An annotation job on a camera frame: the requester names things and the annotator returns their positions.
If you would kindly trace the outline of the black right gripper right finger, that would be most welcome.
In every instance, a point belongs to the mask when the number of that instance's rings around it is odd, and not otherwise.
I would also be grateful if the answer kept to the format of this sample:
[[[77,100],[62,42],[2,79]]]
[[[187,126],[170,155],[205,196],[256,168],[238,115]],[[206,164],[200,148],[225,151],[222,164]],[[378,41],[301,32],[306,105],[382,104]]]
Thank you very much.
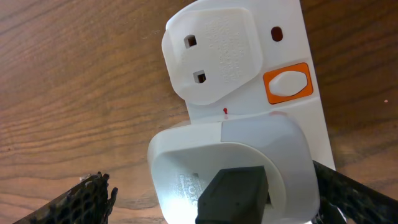
[[[320,208],[312,224],[397,224],[397,201],[314,161]]]

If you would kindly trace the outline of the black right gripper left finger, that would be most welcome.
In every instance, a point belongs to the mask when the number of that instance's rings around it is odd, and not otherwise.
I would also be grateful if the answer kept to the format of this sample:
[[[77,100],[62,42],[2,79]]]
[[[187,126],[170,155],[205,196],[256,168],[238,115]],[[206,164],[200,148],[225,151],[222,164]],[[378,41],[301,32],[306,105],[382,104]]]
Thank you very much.
[[[108,191],[109,174],[90,174],[65,193],[15,224],[108,224],[118,188]]]

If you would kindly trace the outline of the white power strip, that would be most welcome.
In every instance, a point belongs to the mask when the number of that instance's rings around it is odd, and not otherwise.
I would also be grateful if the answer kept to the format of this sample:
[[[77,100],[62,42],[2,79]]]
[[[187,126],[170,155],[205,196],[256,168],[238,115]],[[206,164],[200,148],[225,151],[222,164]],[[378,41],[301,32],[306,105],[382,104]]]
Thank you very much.
[[[335,167],[299,1],[195,1],[167,21],[162,52],[191,123],[283,112]]]

